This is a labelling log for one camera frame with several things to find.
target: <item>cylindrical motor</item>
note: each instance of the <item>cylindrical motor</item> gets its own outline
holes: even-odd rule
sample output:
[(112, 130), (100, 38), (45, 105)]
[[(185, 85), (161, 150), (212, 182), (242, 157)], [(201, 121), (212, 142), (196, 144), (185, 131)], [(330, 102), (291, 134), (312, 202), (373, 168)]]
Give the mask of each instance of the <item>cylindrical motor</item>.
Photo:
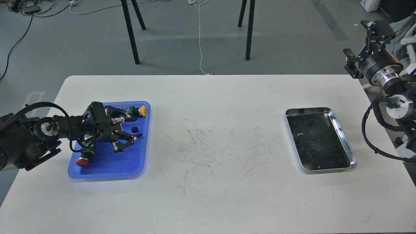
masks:
[(359, 64), (359, 68), (371, 85), (381, 85), (386, 94), (404, 91), (404, 82), (399, 77), (403, 65), (386, 48), (381, 48), (367, 57)]

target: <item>white table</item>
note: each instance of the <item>white table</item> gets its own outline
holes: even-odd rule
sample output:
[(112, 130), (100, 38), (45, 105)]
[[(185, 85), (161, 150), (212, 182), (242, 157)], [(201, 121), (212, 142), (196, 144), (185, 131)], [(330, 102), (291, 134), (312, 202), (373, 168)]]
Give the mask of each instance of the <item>white table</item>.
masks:
[[(416, 231), (416, 188), (402, 162), (365, 144), (369, 101), (348, 75), (73, 76), (55, 103), (80, 115), (91, 101), (130, 100), (151, 104), (139, 176), (71, 179), (63, 140), (59, 155), (18, 173), (0, 208), (1, 233)], [(297, 107), (335, 111), (357, 168), (301, 170), (284, 117)], [(369, 139), (395, 154), (373, 115), (367, 126)]]

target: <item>yellow button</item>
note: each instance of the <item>yellow button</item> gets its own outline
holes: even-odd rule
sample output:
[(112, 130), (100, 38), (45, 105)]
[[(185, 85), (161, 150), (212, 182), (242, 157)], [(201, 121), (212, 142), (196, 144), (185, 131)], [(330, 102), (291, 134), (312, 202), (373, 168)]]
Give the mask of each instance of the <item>yellow button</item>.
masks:
[(140, 108), (140, 114), (145, 117), (146, 116), (146, 107), (145, 106), (141, 106)]

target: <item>black cable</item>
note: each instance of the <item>black cable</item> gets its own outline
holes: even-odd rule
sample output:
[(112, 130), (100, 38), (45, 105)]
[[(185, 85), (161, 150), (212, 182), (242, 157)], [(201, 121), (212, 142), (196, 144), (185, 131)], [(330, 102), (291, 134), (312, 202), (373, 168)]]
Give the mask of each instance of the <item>black cable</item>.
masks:
[(32, 24), (32, 20), (33, 20), (33, 15), (30, 18), (30, 22), (29, 25), (26, 29), (26, 32), (23, 34), (23, 36), (16, 42), (16, 44), (12, 47), (12, 49), (10, 49), (9, 51), (9, 55), (7, 56), (7, 62), (6, 62), (6, 69), (4, 70), (3, 75), (0, 77), (0, 80), (3, 79), (3, 77), (6, 75), (7, 72), (7, 68), (9, 67), (9, 58), (10, 58), (10, 54), (12, 53), (13, 48), (26, 36), (27, 32), (29, 31), (30, 25)]
[(37, 15), (35, 15), (35, 16), (36, 16), (36, 17), (40, 17), (40, 18), (54, 16), (54, 15), (57, 15), (57, 14), (61, 13), (62, 11), (64, 11), (65, 9), (67, 9), (68, 7), (69, 7), (69, 5), (67, 5), (64, 9), (62, 9), (62, 10), (58, 11), (57, 13), (55, 13), (55, 14), (53, 14), (53, 15), (47, 15), (47, 16), (37, 16)]
[[(0, 126), (0, 133), (2, 133), (8, 126), (10, 126), (14, 122), (16, 122), (20, 117), (24, 116), (28, 112), (30, 112), (34, 109), (37, 109), (37, 108), (42, 108), (42, 107), (53, 107), (53, 108), (56, 108), (56, 109), (60, 110), (62, 113), (64, 113), (64, 116), (68, 120), (68, 125), (69, 125), (69, 128), (71, 130), (71, 132), (70, 132), (71, 135), (69, 137), (69, 148), (71, 149), (71, 151), (73, 151), (75, 153), (82, 152), (82, 150), (74, 150), (73, 147), (72, 147), (72, 141), (73, 141), (72, 138), (74, 138), (76, 134), (74, 132), (74, 128), (71, 124), (71, 119), (69, 118), (68, 113), (62, 107), (60, 107), (57, 104), (52, 103), (52, 102), (36, 102), (36, 103), (31, 104), (31, 105), (27, 105), (25, 108), (18, 111), (16, 114), (14, 114), (11, 118), (9, 118), (6, 122), (4, 122)], [(78, 138), (76, 138), (76, 142), (83, 149), (92, 149), (96, 144), (96, 141), (95, 141), (94, 143), (92, 143), (88, 146), (85, 146)]]
[(374, 101), (371, 103), (371, 105), (368, 107), (367, 111), (365, 112), (364, 116), (363, 116), (363, 120), (361, 122), (361, 132), (363, 134), (364, 137), (364, 141), (367, 143), (367, 145), (374, 150), (374, 153), (376, 154), (380, 154), (382, 156), (385, 156), (387, 158), (391, 158), (391, 159), (396, 159), (396, 160), (401, 160), (401, 161), (405, 161), (405, 162), (416, 162), (416, 158), (410, 159), (410, 158), (402, 158), (402, 157), (397, 157), (394, 155), (391, 155), (389, 153), (386, 153), (382, 150), (380, 150), (379, 148), (375, 147), (373, 144), (371, 144), (371, 142), (368, 140), (367, 135), (365, 133), (365, 125), (368, 119), (368, 116), (370, 114), (371, 109), (373, 108), (373, 103)]

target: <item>metal tray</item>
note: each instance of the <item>metal tray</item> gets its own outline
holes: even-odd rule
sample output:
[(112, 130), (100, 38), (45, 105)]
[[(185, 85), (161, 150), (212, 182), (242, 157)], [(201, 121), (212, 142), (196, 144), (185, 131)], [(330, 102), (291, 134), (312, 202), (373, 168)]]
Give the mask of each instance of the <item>metal tray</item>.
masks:
[(289, 109), (286, 120), (305, 170), (337, 172), (357, 166), (357, 159), (332, 109)]

